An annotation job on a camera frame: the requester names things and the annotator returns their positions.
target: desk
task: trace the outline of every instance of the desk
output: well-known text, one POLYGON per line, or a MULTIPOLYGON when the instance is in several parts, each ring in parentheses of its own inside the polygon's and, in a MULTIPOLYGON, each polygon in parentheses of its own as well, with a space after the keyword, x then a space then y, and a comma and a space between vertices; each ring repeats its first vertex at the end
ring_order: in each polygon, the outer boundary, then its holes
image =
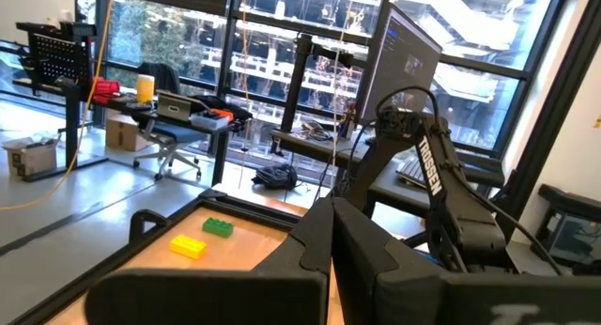
MULTIPOLYGON (((347 168, 348 160, 350 159, 350 150, 353 148, 353 144, 355 143, 358 134, 358 132, 355 132, 350 140, 340 140, 338 142, 336 150, 345 151, 336 151, 337 166, 347 168)), ((282 149, 286 149, 324 163, 331 162, 331 155, 333 153, 332 141, 318 142, 315 140, 298 137, 298 135, 294 132, 280 132, 277 130, 272 131, 271 135, 274 137, 276 143, 279 141, 280 148, 282 149)), ((357 144, 355 155, 353 155, 353 163, 359 163, 369 149, 369 146, 363 142, 367 138, 368 136, 362 136, 361 141, 359 141, 357 144)), ((459 157, 459 160, 466 165, 463 170, 468 181, 489 185, 496 188, 501 188, 504 185, 505 176, 502 172, 500 161, 482 158, 463 152, 457 152, 457 156, 459 157)))
MULTIPOLYGON (((269 208, 280 209, 283 212, 299 217, 306 212, 306 209, 253 193, 240 194, 234 190, 228 190, 223 185, 215 186, 214 190, 232 193, 237 198, 255 204, 262 204, 269 208)), ((117 266, 116 270, 125 268, 163 268, 247 271, 277 248, 286 237, 284 231, 269 228, 261 224, 255 224, 247 220, 217 212, 213 209, 202 207, 199 209, 195 207, 192 208, 192 213, 188 213, 180 221, 175 217, 174 226, 171 229, 163 233, 147 246, 144 246, 137 255, 117 266), (209 217, 233 223, 235 225, 234 234, 229 239, 222 239, 203 233, 201 231, 201 225, 209 217), (171 252, 169 250, 169 242, 179 234, 184 234, 206 242, 208 247, 203 256, 197 260, 192 260, 171 252)), ((85 324, 83 309, 84 300, 85 297, 78 297, 74 302, 69 304, 69 306, 63 308, 62 311, 59 311, 59 309, 55 310, 54 317, 51 317, 51 320, 48 323, 57 325, 85 324)), ((340 306, 341 304, 336 288, 333 268, 331 271, 329 305, 328 324, 343 324, 342 308, 340 306)), ((41 323, 42 321, 47 320, 48 319, 45 317, 30 317, 27 319, 27 321, 35 323, 41 323)))
MULTIPOLYGON (((32 88, 34 90, 40 90, 40 91, 48 92, 48 93, 59 95, 59 96, 65 96, 62 89, 59 87, 49 86, 49 85, 32 85, 31 80, 29 80, 29 79, 14 80, 13 83, 15 85, 21 85, 21 86, 26 86, 26 87, 32 88)), ((85 99, 80 98, 74 103, 70 102, 69 98, 67 98, 67 97, 66 97, 66 100, 67 100, 67 105, 66 105, 66 121, 67 121, 66 125, 67 125, 67 127, 66 127, 66 131, 65 131, 66 150, 67 150, 66 165, 69 165, 72 157, 74 157, 74 158, 77 157, 77 152, 76 152, 77 151, 77 141, 79 139, 79 136, 77 135, 77 129, 78 129, 79 120, 80 120, 79 105, 82 101, 86 101, 87 98, 85 98, 85 99)), ((215 149, 215 152, 214 152, 215 166, 213 168, 213 178, 211 181, 211 183, 212 183, 211 185, 216 185, 218 183, 221 183, 221 181, 223 179, 223 167, 225 166, 225 154, 227 153, 227 145, 229 142, 229 133, 231 131, 233 131, 234 129, 238 128, 239 125, 230 124, 226 127, 220 128, 220 129, 209 129, 209 128, 204 128, 204 127, 193 126, 190 122, 184 122, 184 121, 176 120, 176 119, 173 119, 170 117, 159 116, 159 115, 155 114, 153 110, 147 110, 147 111, 133 110, 131 108, 128 108, 127 106, 125 106, 122 103, 118 103, 118 102, 114 102, 114 101, 109 101, 108 103, 97 103, 97 102, 92 102, 92 103, 95 106, 114 109, 114 110, 120 111, 126 115, 136 114, 137 116, 139 116, 141 118, 154 119, 159 122, 177 125, 179 127, 184 127, 187 129, 191 129, 191 130, 194 130, 197 132, 203 132, 203 133, 210 135, 211 145, 214 146, 216 144, 216 147, 214 148, 215 149)), ((89 165, 93 165, 93 164, 102 162, 102 160, 98 160, 95 162, 81 162, 79 164, 77 163, 77 161, 75 161, 75 162, 76 162, 76 164, 74 166, 74 169, 77 169, 77 168, 82 168, 84 166, 89 166, 89 165)), ((24 178, 23 180, 36 181, 36 180, 63 174, 66 171, 67 171, 66 168, 57 168, 57 169, 49 171, 49 172, 35 174, 33 176, 24 178)))

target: gray floor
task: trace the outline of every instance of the gray floor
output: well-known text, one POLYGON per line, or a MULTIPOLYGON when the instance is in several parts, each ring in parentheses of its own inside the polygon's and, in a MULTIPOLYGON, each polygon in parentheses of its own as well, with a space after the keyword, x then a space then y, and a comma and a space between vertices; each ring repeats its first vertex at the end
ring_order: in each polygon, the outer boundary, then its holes
MULTIPOLYGON (((64 121, 0 101, 0 143, 26 136, 55 134, 64 121)), ((136 154, 152 152, 147 147, 136 154)), ((58 145, 58 165, 64 164, 64 141, 58 145)), ((24 183, 8 176, 6 154, 0 152, 0 207, 13 206, 45 195, 59 178, 24 183)), ((143 160, 130 167, 134 153, 105 148, 104 131, 85 130, 80 159, 107 156, 104 162, 74 171, 42 204, 0 211, 0 323, 6 323, 41 302, 81 273, 126 244, 129 219, 138 209, 169 215, 210 186, 213 163, 201 157, 203 176, 175 162, 164 180, 155 184, 160 164, 143 160), (49 225, 65 226, 31 240, 28 236, 49 225)), ((294 191, 267 191, 253 185, 254 171, 228 163, 223 183, 248 193, 311 207, 316 185, 302 183, 294 191)), ((419 219, 396 209, 377 206, 374 220, 398 235, 421 230, 419 219)))

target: office chair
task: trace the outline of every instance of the office chair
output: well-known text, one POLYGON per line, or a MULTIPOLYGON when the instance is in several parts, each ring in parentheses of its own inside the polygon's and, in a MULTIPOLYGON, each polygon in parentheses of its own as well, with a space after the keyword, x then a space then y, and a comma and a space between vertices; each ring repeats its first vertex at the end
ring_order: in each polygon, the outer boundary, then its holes
MULTIPOLYGON (((154 76, 155 90, 165 90, 174 94, 179 94, 179 78, 173 68, 163 63, 143 63, 138 67, 138 72, 144 75, 154 76)), ((154 119, 146 119, 139 116, 132 116, 139 123, 139 131, 148 142, 159 145, 159 151, 147 155, 136 156, 133 159, 133 168, 140 166, 142 159, 163 159, 159 172, 154 176, 156 180, 162 179, 163 171, 168 165, 173 166, 173 161, 177 160, 188 164, 197 170, 196 177, 200 178, 202 172, 198 166, 198 159, 194 157, 193 162, 187 160, 181 153, 177 152, 188 145, 202 140, 205 135, 191 129, 186 129, 176 125, 157 122, 154 119)))

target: window frame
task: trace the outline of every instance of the window frame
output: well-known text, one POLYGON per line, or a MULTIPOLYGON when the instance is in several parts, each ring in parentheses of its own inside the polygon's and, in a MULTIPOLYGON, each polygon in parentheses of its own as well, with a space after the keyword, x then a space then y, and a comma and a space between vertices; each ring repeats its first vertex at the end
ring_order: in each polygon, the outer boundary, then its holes
MULTIPOLYGON (((378 9, 378 18, 381 17, 384 8, 382 6, 383 3, 389 2, 390 0, 380 0, 380 5, 378 9)), ((500 159, 503 157, 508 144, 511 138, 513 131, 515 130, 517 120, 519 118, 519 114, 524 106, 524 103, 527 99, 528 93, 532 87, 532 82, 534 80, 535 73, 538 70, 538 67, 541 63, 541 60, 544 56, 546 47, 550 41, 550 36, 552 34, 553 28, 557 24, 559 19, 561 9, 565 0, 551 0, 547 12, 541 22, 541 26, 539 27, 538 33, 536 34, 536 38, 532 45, 530 54, 526 61, 523 70, 517 70, 513 68, 503 67, 499 65, 494 65, 491 63, 481 62, 470 60, 464 57, 458 57, 453 55, 448 55, 443 53, 440 58, 440 63, 466 68, 470 70, 477 70, 481 72, 487 72, 493 75, 499 75, 502 77, 508 77, 512 79, 518 80, 518 85, 514 96, 511 100, 509 108, 507 109, 507 114, 501 124, 501 128, 495 144, 492 148, 485 147, 476 147, 472 145, 466 145, 462 143, 454 142, 456 147, 476 152, 482 155, 486 155, 488 157, 492 157, 495 159, 500 159)), ((242 12, 239 11, 240 0, 229 0, 230 7, 228 8, 227 13, 225 14, 226 18, 226 26, 223 32, 223 54, 222 54, 222 62, 219 71, 219 79, 217 80, 216 85, 209 85, 201 81, 180 77, 180 82, 184 85, 193 85, 200 88, 204 88, 207 90, 215 91, 218 96, 224 95, 233 95, 238 97, 244 97, 244 94, 236 89, 231 87, 231 57, 233 52, 233 42, 236 31, 236 22, 241 21, 242 12)), ((104 19, 106 17, 106 5, 108 4, 108 0, 97 0, 97 11, 96 11, 96 23, 99 26, 99 32, 102 32, 102 26, 104 24, 104 19)), ((207 11, 206 9, 193 9, 198 11, 207 11)), ((335 29, 328 29, 323 27, 312 26, 306 23, 294 23, 288 20, 279 20, 269 16, 258 15, 254 13, 246 14, 246 21, 251 23, 260 23, 265 24, 277 28, 303 32, 309 35, 320 36, 328 39, 339 39, 341 31, 335 29)), ((366 37, 357 36, 353 34, 345 34, 344 42, 362 44, 366 46, 370 46, 372 43, 372 39, 368 39, 366 37)), ((100 46, 100 38, 97 38, 97 46, 100 46)), ((96 51, 96 60, 98 60, 99 52, 96 51)), ((135 70, 134 66, 126 65, 123 63, 110 61, 104 57, 102 63, 106 66, 124 69, 124 70, 135 70)), ((285 106, 285 101, 279 101, 273 98, 269 98, 266 96, 261 96, 257 94, 249 94, 249 98, 252 101, 264 102, 266 104, 276 105, 276 106, 285 106)), ((316 109, 308 106, 299 105, 297 107, 297 111, 313 114, 317 116, 324 116, 328 118, 333 117, 333 112, 316 109)))

